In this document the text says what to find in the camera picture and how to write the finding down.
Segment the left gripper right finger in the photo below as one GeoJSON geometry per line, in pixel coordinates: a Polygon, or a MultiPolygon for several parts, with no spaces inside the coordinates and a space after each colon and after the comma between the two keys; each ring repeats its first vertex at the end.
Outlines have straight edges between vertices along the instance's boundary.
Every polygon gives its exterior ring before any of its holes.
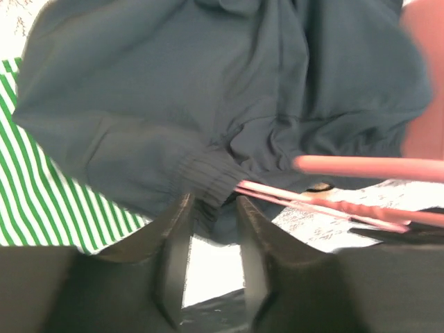
{"type": "Polygon", "coordinates": [[[337,263],[270,222],[245,196],[237,225],[252,332],[335,332],[337,263]]]}

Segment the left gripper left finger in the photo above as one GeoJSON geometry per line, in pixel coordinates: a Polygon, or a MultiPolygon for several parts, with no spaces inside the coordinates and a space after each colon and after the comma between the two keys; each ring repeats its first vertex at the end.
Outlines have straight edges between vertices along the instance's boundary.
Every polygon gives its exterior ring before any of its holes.
{"type": "Polygon", "coordinates": [[[119,308],[150,316],[152,307],[169,327],[180,326],[194,203],[193,195],[184,195],[154,221],[98,254],[121,289],[119,308]]]}

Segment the dark navy shorts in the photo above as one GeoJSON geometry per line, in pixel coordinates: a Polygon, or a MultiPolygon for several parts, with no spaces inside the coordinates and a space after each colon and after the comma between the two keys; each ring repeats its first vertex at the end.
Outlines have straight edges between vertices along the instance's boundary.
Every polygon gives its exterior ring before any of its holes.
{"type": "Polygon", "coordinates": [[[68,176],[154,219],[195,195],[195,233],[237,242],[242,180],[294,192],[300,155],[400,157],[425,62],[400,1],[54,1],[14,122],[68,176]]]}

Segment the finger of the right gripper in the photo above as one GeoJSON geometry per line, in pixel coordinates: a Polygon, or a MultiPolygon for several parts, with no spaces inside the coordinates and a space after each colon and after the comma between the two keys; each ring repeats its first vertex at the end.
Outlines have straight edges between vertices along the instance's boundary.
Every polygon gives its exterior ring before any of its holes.
{"type": "Polygon", "coordinates": [[[412,221],[406,232],[394,232],[376,229],[350,228],[348,232],[375,239],[386,244],[440,244],[443,245],[443,227],[421,224],[412,221]]]}

